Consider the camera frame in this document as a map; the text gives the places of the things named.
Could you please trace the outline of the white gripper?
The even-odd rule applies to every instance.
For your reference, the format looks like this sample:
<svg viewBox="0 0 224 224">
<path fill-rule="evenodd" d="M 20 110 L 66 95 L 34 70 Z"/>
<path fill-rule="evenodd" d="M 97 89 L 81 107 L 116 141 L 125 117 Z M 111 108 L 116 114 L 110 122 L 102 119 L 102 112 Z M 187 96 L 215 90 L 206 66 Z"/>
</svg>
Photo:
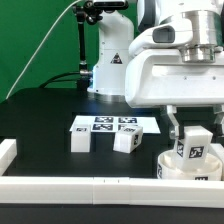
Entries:
<svg viewBox="0 0 224 224">
<path fill-rule="evenodd" d="M 214 132 L 224 136 L 224 50 L 215 49 L 213 62 L 185 62 L 181 50 L 193 39 L 191 29 L 175 25 L 150 28 L 129 46 L 125 100 L 133 108 L 166 106 L 171 139 L 183 137 L 175 106 L 210 106 Z"/>
</svg>

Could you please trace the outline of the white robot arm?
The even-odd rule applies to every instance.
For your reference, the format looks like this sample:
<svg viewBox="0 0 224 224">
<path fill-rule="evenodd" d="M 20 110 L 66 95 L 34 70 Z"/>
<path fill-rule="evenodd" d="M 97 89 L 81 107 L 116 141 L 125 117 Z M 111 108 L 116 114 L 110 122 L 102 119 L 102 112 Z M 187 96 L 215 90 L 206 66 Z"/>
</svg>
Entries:
<svg viewBox="0 0 224 224">
<path fill-rule="evenodd" d="M 122 0 L 93 0 L 99 60 L 88 91 L 124 98 L 133 108 L 163 107 L 170 136 L 184 137 L 178 107 L 212 106 L 224 132 L 224 0 L 137 0 L 140 34 L 117 9 Z"/>
</svg>

